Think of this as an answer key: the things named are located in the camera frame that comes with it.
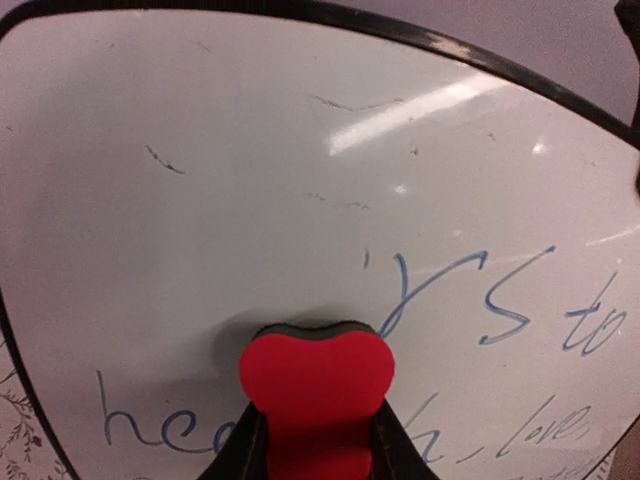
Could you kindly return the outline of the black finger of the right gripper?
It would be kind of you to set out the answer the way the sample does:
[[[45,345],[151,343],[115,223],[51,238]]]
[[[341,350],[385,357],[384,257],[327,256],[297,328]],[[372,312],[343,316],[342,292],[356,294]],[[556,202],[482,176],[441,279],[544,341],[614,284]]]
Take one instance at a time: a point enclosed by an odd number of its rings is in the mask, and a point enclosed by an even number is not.
[[[639,0],[620,0],[614,7],[616,17],[629,39],[632,48],[634,50],[638,67],[640,60],[640,2]],[[633,131],[633,138],[639,143],[639,115],[640,115],[640,100],[639,100],[639,80],[638,80],[638,99],[634,112],[634,117],[631,123],[631,129]],[[639,168],[635,180],[636,191],[639,194]]]

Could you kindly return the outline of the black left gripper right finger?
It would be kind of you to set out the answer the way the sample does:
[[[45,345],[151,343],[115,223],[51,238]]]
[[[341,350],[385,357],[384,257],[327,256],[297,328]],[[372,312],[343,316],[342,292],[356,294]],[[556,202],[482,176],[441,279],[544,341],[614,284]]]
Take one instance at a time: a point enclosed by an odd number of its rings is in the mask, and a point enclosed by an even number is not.
[[[369,448],[372,480],[438,480],[387,400],[372,417]]]

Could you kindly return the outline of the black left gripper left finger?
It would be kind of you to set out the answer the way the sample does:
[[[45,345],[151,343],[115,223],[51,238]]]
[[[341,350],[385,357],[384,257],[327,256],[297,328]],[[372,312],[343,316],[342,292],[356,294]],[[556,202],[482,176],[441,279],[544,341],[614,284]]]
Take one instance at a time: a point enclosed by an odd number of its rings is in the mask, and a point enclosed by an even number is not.
[[[268,426],[250,402],[214,461],[198,480],[267,480]]]

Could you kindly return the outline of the red whiteboard eraser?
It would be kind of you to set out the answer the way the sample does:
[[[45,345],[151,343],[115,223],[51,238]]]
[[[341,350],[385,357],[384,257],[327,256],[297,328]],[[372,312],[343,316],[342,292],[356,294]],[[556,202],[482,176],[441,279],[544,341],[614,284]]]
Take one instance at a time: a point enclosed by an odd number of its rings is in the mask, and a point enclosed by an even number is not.
[[[371,423],[394,373],[387,343],[355,324],[271,331],[252,340],[239,374],[266,418],[268,478],[369,478]]]

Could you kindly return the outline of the white whiteboard black frame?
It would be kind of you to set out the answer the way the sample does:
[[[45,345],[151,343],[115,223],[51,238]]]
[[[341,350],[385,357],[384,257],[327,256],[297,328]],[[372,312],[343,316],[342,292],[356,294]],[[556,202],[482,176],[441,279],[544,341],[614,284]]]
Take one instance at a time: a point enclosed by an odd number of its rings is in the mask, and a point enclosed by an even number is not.
[[[606,479],[639,422],[639,143],[317,1],[1,20],[1,337],[70,479],[194,479],[276,323],[363,323],[440,479]]]

